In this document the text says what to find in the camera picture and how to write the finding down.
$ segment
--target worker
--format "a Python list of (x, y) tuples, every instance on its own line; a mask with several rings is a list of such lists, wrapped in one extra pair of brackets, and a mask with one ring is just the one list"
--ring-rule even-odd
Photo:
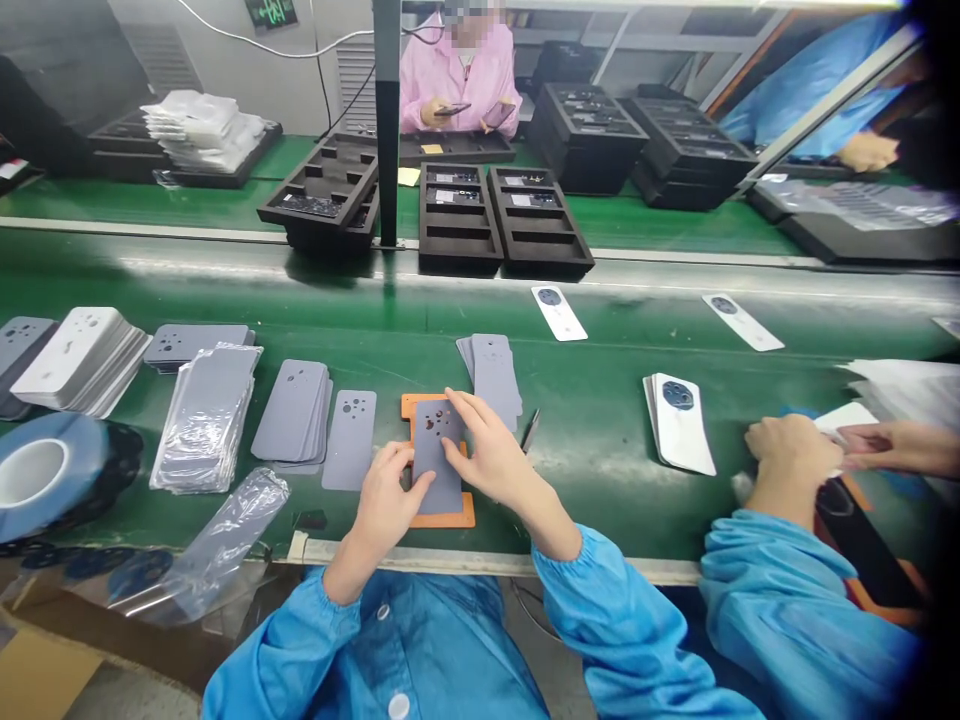
[(400, 59), (400, 132), (483, 130), (508, 140), (516, 135), (521, 100), (513, 77), (513, 34), (491, 0), (446, 2), (442, 15), (432, 15), (414, 32)]
[[(720, 122), (729, 135), (756, 147), (773, 143), (847, 78), (906, 23), (902, 13), (873, 13), (815, 40), (755, 87)], [(878, 171), (898, 159), (898, 142), (870, 129), (870, 121), (908, 85), (929, 74), (914, 53), (879, 85), (854, 100), (797, 145), (791, 157), (836, 156), (856, 172)]]
[(714, 647), (770, 686), (788, 717), (883, 717), (920, 649), (910, 631), (847, 599), (853, 566), (813, 534), (817, 491), (838, 468), (960, 478), (960, 437), (896, 422), (840, 428), (847, 455), (801, 415), (746, 441), (753, 494), (707, 535), (700, 590)]
[[(583, 658), (600, 717), (762, 717), (716, 687), (682, 652), (680, 612), (600, 533), (576, 525), (483, 400), (446, 391), (473, 433), (472, 459), (446, 458), (477, 490), (515, 512), (533, 539), (544, 605)], [(205, 718), (546, 718), (543, 698), (504, 629), (491, 577), (378, 571), (417, 514), (434, 473), (400, 485), (413, 450), (390, 443), (363, 483), (353, 527), (217, 670)]]

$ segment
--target yellow sticky note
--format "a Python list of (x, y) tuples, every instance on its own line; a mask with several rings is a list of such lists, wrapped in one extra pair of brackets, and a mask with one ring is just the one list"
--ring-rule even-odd
[(416, 187), (420, 180), (420, 168), (397, 168), (397, 185)]

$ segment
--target ventilation grille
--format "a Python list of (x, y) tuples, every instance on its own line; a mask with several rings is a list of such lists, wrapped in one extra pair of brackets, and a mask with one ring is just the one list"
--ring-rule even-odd
[(377, 74), (374, 73), (363, 87), (363, 81), (373, 67), (374, 50), (372, 42), (344, 43), (337, 48), (337, 72), (340, 75), (340, 107), (341, 112), (346, 109), (350, 101), (359, 92), (357, 101), (344, 115), (338, 129), (352, 132), (361, 129), (377, 129), (377, 91), (374, 83)]
[(203, 92), (200, 78), (173, 25), (124, 23), (123, 33), (158, 98), (165, 98), (171, 90)]

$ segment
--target blue lab coat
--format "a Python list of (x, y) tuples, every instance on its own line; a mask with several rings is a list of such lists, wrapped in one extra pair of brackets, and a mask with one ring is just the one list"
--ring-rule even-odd
[[(678, 650), (680, 612), (617, 547), (581, 528), (569, 563), (536, 549), (545, 606), (583, 657), (600, 717), (760, 718)], [(361, 599), (332, 603), (314, 571), (210, 680), (204, 718), (546, 718), (527, 664), (503, 627), (489, 577), (378, 571)]]
[(738, 510), (707, 536), (700, 590), (721, 654), (773, 690), (793, 718), (892, 710), (920, 649), (912, 633), (847, 599), (856, 571), (812, 533)]
[[(900, 13), (871, 13), (815, 40), (755, 87), (720, 122), (735, 140), (769, 145), (830, 93), (904, 25)], [(874, 88), (800, 143), (793, 157), (824, 158), (843, 149), (901, 92)]]

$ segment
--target sleeve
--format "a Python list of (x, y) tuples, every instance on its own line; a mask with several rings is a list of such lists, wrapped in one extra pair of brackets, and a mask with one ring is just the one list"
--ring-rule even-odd
[(520, 97), (520, 93), (517, 92), (517, 83), (514, 77), (513, 34), (506, 26), (504, 26), (504, 30), (506, 30), (507, 33), (507, 62), (503, 69), (503, 75), (500, 78), (500, 93), (497, 95), (497, 101), (499, 102), (502, 97), (509, 98), (510, 102), (516, 106), (516, 109), (510, 114), (510, 117), (503, 121), (497, 129), (497, 132), (507, 140), (512, 140), (513, 136), (517, 134), (517, 129), (520, 127), (520, 105), (523, 103), (523, 100)]
[(341, 607), (313, 573), (220, 666), (203, 694), (204, 720), (304, 717), (337, 651), (360, 631), (360, 602)]
[(412, 133), (427, 130), (420, 119), (420, 107), (424, 98), (420, 97), (417, 86), (417, 50), (419, 42), (407, 43), (403, 57), (400, 58), (400, 132)]
[[(801, 50), (757, 89), (757, 145), (770, 145), (823, 100), (893, 34), (899, 20), (873, 13), (851, 20)], [(857, 108), (837, 114), (794, 148), (794, 157), (829, 157), (843, 149), (873, 117)]]
[(700, 590), (717, 650), (771, 687), (791, 717), (880, 717), (919, 641), (847, 600), (839, 553), (791, 522), (750, 510), (707, 536)]
[(583, 657), (601, 718), (760, 718), (746, 698), (716, 687), (709, 665), (679, 650), (687, 624), (616, 545), (580, 527), (583, 549), (563, 563), (533, 550), (544, 605), (563, 642)]

